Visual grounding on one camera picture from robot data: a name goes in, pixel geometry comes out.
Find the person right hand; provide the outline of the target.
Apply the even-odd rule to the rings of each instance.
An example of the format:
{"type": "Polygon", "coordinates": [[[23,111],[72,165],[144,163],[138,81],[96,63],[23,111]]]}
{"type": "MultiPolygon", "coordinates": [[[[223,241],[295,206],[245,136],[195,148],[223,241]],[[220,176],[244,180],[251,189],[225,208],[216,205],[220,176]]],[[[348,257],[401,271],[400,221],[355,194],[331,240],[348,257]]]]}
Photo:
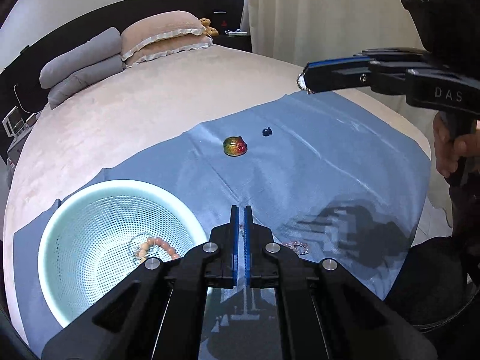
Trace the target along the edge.
{"type": "Polygon", "coordinates": [[[442,176],[448,178],[457,170],[460,158],[479,157],[479,122],[475,133],[459,136],[453,141],[438,112],[433,119],[433,146],[436,169],[442,176]]]}

